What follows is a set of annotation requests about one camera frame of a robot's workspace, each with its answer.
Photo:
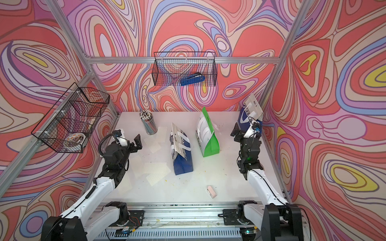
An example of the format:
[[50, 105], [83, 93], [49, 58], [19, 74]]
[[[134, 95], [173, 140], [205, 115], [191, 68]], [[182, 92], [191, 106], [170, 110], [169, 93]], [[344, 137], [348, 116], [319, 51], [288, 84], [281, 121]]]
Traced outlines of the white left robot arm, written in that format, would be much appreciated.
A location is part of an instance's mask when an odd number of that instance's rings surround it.
[[91, 188], [70, 208], [59, 216], [51, 216], [43, 226], [43, 241], [92, 241], [110, 225], [134, 229], [140, 227], [140, 221], [133, 221], [126, 203], [112, 201], [102, 211], [93, 215], [101, 202], [116, 189], [129, 169], [129, 156], [142, 149], [141, 136], [133, 142], [124, 137], [122, 130], [115, 130], [102, 139], [102, 143], [113, 138], [105, 150], [98, 145], [99, 155], [104, 159], [101, 173], [94, 178]]

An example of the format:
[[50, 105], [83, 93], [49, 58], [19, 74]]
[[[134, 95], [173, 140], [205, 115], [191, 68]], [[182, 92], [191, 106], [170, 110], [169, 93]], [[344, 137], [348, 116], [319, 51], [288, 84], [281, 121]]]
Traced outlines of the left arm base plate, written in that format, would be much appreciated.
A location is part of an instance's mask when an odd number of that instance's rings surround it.
[[123, 228], [123, 227], [130, 227], [130, 228], [139, 228], [143, 225], [144, 221], [144, 210], [130, 210], [128, 211], [129, 217], [126, 221], [117, 221], [111, 225], [109, 225], [109, 228]]

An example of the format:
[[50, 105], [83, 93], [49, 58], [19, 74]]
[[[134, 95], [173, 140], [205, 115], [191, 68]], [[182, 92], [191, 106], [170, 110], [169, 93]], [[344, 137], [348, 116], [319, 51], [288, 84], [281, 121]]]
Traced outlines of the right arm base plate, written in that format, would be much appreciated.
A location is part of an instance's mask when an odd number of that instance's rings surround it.
[[224, 209], [222, 211], [221, 217], [225, 226], [237, 226], [241, 225], [239, 221], [237, 209]]

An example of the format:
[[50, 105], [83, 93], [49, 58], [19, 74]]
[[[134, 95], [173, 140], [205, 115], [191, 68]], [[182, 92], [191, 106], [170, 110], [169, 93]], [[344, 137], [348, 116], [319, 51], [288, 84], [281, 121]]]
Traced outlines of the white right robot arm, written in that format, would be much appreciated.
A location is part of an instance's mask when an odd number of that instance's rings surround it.
[[252, 200], [240, 201], [233, 212], [240, 224], [253, 224], [264, 241], [304, 240], [301, 209], [289, 204], [269, 182], [259, 160], [261, 123], [251, 121], [244, 131], [235, 124], [231, 132], [240, 145], [237, 166], [245, 180], [252, 186], [261, 200], [262, 207]]

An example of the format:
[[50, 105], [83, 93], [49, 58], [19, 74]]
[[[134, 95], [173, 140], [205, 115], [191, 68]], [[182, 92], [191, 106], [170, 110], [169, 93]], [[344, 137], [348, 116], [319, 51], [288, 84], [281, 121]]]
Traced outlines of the blue white paper bag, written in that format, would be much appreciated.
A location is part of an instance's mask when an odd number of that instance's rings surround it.
[[172, 123], [169, 140], [175, 175], [193, 172], [191, 142], [186, 133]]

